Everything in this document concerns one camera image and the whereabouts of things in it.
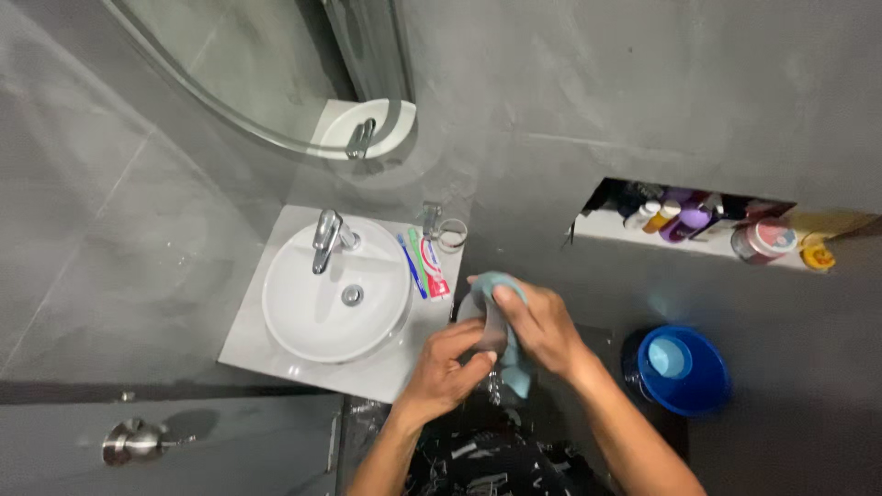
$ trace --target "white countertop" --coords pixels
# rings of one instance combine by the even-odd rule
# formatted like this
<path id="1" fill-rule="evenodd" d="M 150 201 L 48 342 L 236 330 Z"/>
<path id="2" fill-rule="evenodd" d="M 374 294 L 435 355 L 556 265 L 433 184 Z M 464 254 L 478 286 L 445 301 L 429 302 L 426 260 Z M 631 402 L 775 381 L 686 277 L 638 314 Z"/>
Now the white countertop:
<path id="1" fill-rule="evenodd" d="M 420 298 L 420 292 L 414 288 L 410 313 L 404 327 L 379 348 L 351 362 L 320 364 L 288 353 L 275 341 L 264 322 L 261 305 L 264 279 L 270 263 L 282 245 L 297 231 L 315 223 L 319 212 L 316 208 L 293 205 L 282 208 L 218 361 L 303 384 L 391 403 L 407 384 L 407 378 L 426 338 L 447 325 L 452 295 L 450 299 L 431 302 Z M 407 229 L 416 227 L 401 222 L 371 220 L 393 234 L 405 234 L 405 238 Z M 447 284 L 453 290 L 460 272 L 462 250 L 455 253 L 437 250 L 437 256 Z"/>

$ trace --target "white sink basin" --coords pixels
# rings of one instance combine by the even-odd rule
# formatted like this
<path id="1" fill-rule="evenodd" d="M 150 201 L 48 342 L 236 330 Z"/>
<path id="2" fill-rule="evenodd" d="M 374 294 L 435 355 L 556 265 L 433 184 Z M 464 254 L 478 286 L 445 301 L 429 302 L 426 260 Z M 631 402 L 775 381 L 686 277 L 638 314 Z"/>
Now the white sink basin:
<path id="1" fill-rule="evenodd" d="M 266 325 L 291 353 L 322 363 L 364 355 L 399 331 L 410 306 L 410 269 L 398 241 L 375 222 L 344 217 L 361 243 L 351 252 L 338 245 L 323 274 L 312 273 L 316 225 L 291 237 L 270 265 L 264 282 Z M 358 304 L 343 291 L 360 286 Z"/>

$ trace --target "faucet handle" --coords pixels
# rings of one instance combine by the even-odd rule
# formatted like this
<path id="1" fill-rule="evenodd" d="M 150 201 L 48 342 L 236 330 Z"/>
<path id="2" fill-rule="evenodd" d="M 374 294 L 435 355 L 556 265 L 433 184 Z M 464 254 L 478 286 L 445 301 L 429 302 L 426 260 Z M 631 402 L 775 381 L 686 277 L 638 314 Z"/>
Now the faucet handle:
<path id="1" fill-rule="evenodd" d="M 318 216 L 316 234 L 312 237 L 312 247 L 316 250 L 330 250 L 334 235 L 343 223 L 343 218 L 336 210 L 327 208 Z"/>

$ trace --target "sink drain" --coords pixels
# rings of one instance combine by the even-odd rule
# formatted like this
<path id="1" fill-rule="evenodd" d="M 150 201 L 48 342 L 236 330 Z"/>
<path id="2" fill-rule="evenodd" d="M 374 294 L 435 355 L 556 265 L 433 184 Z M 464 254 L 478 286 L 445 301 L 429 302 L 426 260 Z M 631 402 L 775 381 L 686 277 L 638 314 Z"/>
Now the sink drain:
<path id="1" fill-rule="evenodd" d="M 358 284 L 347 286 L 343 289 L 340 299 L 343 300 L 345 306 L 356 306 L 364 299 L 364 289 Z"/>

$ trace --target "toothbrush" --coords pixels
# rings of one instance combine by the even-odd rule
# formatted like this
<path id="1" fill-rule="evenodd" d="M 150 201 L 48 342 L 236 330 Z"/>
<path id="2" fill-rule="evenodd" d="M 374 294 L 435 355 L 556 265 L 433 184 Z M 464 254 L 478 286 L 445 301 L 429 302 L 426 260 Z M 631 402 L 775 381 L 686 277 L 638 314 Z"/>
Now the toothbrush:
<path id="1" fill-rule="evenodd" d="M 422 286 L 420 275 L 416 272 L 414 261 L 410 259 L 410 253 L 407 252 L 407 245 L 404 244 L 404 237 L 401 235 L 401 233 L 398 234 L 398 244 L 401 245 L 401 249 L 404 250 L 404 256 L 407 257 L 407 264 L 410 265 L 410 275 L 414 277 L 416 287 L 420 290 L 420 296 L 422 297 L 422 299 L 426 299 L 429 295 L 426 294 L 426 289 Z"/>

